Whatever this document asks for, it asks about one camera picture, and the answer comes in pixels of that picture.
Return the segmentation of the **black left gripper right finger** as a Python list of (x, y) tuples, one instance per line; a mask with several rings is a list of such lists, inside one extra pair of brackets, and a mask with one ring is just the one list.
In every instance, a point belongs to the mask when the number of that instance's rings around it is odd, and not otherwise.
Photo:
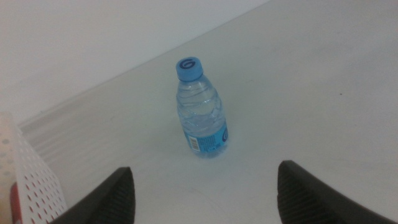
[(282, 223), (397, 224), (339, 193), (291, 160), (278, 167), (277, 208)]

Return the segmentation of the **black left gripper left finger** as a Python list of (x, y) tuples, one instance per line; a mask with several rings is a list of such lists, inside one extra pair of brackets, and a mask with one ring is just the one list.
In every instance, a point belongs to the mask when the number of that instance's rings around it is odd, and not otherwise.
[(130, 167), (120, 167), (52, 223), (133, 224), (135, 213), (136, 197), (132, 171)]

